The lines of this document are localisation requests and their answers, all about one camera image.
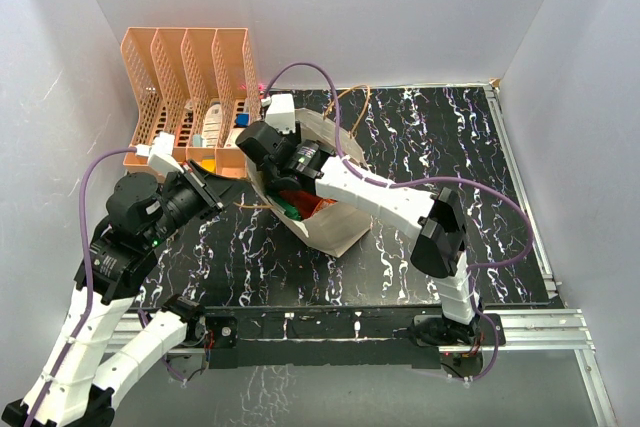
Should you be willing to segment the brown paper bag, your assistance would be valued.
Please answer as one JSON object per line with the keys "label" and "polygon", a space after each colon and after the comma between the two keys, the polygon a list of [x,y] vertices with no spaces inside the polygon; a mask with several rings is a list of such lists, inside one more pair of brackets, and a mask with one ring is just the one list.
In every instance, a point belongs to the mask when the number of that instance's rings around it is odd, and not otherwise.
{"label": "brown paper bag", "polygon": [[[368,214],[346,203],[342,194],[329,190],[330,174],[346,172],[341,167],[336,146],[340,145],[357,167],[365,165],[364,153],[357,141],[344,129],[338,129],[328,116],[295,106],[295,117],[300,128],[300,143],[281,170],[282,176],[266,182],[240,150],[247,161],[248,177],[276,217],[308,247],[340,257],[369,231],[370,220]],[[336,203],[312,217],[294,221],[271,200],[282,190],[304,190],[320,198],[334,199]]]}

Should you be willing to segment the orange chips bag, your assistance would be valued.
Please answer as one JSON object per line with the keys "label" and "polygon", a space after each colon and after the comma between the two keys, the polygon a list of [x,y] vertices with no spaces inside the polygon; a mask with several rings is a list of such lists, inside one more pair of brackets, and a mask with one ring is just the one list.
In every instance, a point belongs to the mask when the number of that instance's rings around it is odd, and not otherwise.
{"label": "orange chips bag", "polygon": [[282,190],[278,195],[295,207],[302,217],[310,217],[321,198],[304,190]]}

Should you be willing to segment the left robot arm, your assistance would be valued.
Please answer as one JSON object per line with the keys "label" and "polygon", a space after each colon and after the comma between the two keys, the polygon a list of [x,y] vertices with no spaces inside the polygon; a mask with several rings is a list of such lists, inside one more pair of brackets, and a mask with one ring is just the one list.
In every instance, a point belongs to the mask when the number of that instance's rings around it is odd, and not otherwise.
{"label": "left robot arm", "polygon": [[33,387],[1,416],[10,426],[108,426],[126,394],[175,346],[206,334],[204,309],[180,295],[124,347],[104,356],[114,331],[157,266],[157,248],[192,219],[208,220],[244,190],[243,180],[193,161],[168,162],[165,180],[130,173],[115,185],[107,215],[84,237],[66,319]]}

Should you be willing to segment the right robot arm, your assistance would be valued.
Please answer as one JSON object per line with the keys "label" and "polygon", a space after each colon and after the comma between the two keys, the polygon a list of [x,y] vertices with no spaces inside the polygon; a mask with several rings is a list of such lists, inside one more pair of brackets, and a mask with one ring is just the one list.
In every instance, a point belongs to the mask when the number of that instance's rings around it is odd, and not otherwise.
{"label": "right robot arm", "polygon": [[469,280],[466,221],[455,191],[394,187],[338,148],[319,140],[295,142],[265,121],[247,127],[235,144],[268,189],[347,204],[402,232],[413,243],[411,265],[433,279],[442,310],[438,318],[415,322],[413,337],[431,346],[481,345],[482,303]]}

